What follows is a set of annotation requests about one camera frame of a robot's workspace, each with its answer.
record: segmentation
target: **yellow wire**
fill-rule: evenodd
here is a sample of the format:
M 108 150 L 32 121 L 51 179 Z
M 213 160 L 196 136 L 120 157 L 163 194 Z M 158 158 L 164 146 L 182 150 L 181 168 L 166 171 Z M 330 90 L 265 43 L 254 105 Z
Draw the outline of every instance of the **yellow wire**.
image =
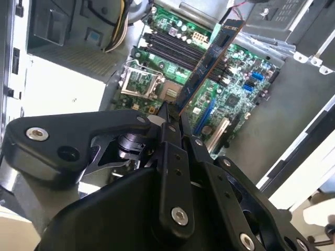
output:
M 114 42 L 114 39 L 116 38 L 117 33 L 119 32 L 119 28 L 120 28 L 120 24 L 121 24 L 121 20 L 122 20 L 122 13 L 124 12 L 124 8 L 125 8 L 125 3 L 124 3 L 123 0 L 121 0 L 121 12 L 120 12 L 120 17 L 119 17 L 119 22 L 117 24 L 117 27 L 115 28 L 116 31 L 115 31 L 115 34 L 114 34 L 114 37 L 113 37 L 113 42 Z

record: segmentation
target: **black mechanical arm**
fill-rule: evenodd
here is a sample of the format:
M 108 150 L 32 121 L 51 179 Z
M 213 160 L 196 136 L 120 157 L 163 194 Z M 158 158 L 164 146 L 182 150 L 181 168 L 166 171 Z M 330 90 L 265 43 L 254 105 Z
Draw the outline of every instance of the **black mechanical arm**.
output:
M 138 165 L 79 198 L 83 175 L 127 161 Z M 315 250 L 233 161 L 210 157 L 186 113 L 177 121 L 166 104 L 149 118 L 116 110 L 14 120 L 0 184 L 41 234 L 36 251 Z

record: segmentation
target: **cable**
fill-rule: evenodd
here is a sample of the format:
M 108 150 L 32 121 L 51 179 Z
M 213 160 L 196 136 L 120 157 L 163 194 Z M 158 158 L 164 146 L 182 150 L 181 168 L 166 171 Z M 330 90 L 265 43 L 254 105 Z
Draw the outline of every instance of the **cable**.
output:
M 241 15 L 240 13 L 238 13 L 236 9 L 238 9 L 238 8 L 233 8 L 232 11 L 237 15 L 237 17 L 238 17 L 240 20 L 243 20 L 242 15 Z
M 328 246 L 328 245 L 332 245 L 333 241 L 331 239 L 327 240 L 327 241 L 322 241 L 322 242 L 314 242 L 313 245 L 316 247 L 322 247 L 322 246 Z
M 103 17 L 102 15 L 100 15 L 99 12 L 97 12 L 93 6 L 92 6 L 92 1 L 88 1 L 87 2 L 87 8 L 88 10 L 90 10 L 97 18 L 99 18 L 102 22 L 105 22 L 108 25 L 111 26 L 116 26 L 116 23 L 109 21 L 108 19 L 106 19 L 105 17 Z
M 122 42 L 124 41 L 125 37 L 126 37 L 126 34 L 127 34 L 127 30 L 128 30 L 128 17 L 125 21 L 125 24 L 124 24 L 124 30 L 123 30 L 123 33 L 122 33 L 122 36 L 120 38 L 120 40 L 116 43 L 116 45 L 114 45 L 111 49 L 109 50 L 106 50 L 105 52 L 111 52 L 113 50 L 115 50 L 117 47 L 120 46 L 120 44 L 122 44 Z
M 224 14 L 224 16 L 221 18 L 221 20 L 219 21 L 219 24 L 223 24 L 224 23 L 224 21 L 226 20 L 226 18 L 229 16 L 229 14 L 231 13 L 231 11 L 234 9 L 234 8 L 236 8 L 236 7 L 239 7 L 239 6 L 241 6 L 241 5 L 243 5 L 243 4 L 245 4 L 247 1 L 244 1 L 244 2 L 242 2 L 242 3 L 239 3 L 239 4 L 236 4 L 236 5 L 234 5 L 234 6 L 231 6 L 230 8 L 228 8 L 228 10 L 226 11 L 226 13 Z
M 126 37 L 127 27 L 125 27 L 125 25 L 128 24 L 128 12 L 129 12 L 130 4 L 131 2 L 124 0 L 124 9 L 118 19 L 120 20 L 120 29 L 118 30 L 118 32 L 116 32 L 116 29 L 113 30 L 111 37 L 114 38 L 114 40 L 111 39 L 109 44 L 104 49 L 104 52 L 111 52 L 112 50 L 117 48 L 123 42 L 124 38 Z
M 124 9 L 125 9 L 125 2 L 124 2 L 123 0 L 121 0 L 121 10 L 120 10 L 120 13 L 121 13 L 121 14 L 123 14 Z M 113 41 L 113 42 L 115 41 L 116 35 L 117 35 L 118 31 L 119 31 L 121 21 L 122 21 L 122 18 L 121 18 L 121 16 L 120 16 L 120 17 L 118 18 L 118 24 L 117 24 L 117 27 L 115 27 L 114 35 L 112 36 L 112 41 Z

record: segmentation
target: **wires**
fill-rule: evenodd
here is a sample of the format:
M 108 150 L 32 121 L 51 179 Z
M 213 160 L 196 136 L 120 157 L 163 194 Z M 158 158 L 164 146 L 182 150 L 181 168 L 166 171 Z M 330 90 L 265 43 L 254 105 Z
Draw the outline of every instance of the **wires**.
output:
M 128 27 L 128 12 L 131 2 L 132 1 L 122 0 L 121 12 L 117 20 L 117 27 L 113 30 L 110 42 L 104 50 L 105 52 L 111 52 L 116 49 L 125 39 Z
M 241 20 L 243 20 L 243 17 L 241 14 L 239 14 L 235 8 L 238 8 L 239 6 L 245 4 L 247 1 L 244 1 L 242 3 L 236 4 L 234 6 L 231 6 L 230 8 L 228 8 L 228 10 L 226 11 L 226 13 L 224 14 L 224 16 L 221 18 L 221 20 L 219 21 L 219 24 L 223 24 L 224 21 L 227 19 L 227 17 L 229 16 L 229 14 L 231 13 L 231 11 L 233 11 Z

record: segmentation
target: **blue pcie slot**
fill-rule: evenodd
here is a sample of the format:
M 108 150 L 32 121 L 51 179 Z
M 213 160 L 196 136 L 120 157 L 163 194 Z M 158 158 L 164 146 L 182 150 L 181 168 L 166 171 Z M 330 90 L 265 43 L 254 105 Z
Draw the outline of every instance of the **blue pcie slot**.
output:
M 215 99 L 213 99 L 208 107 L 206 108 L 204 114 L 202 115 L 202 117 L 199 119 L 199 122 L 197 124 L 197 126 L 195 127 L 195 129 L 193 130 L 193 135 L 199 135 L 202 128 L 205 126 L 205 123 L 207 122 L 207 119 L 210 116 L 211 111 L 213 110 L 215 105 Z

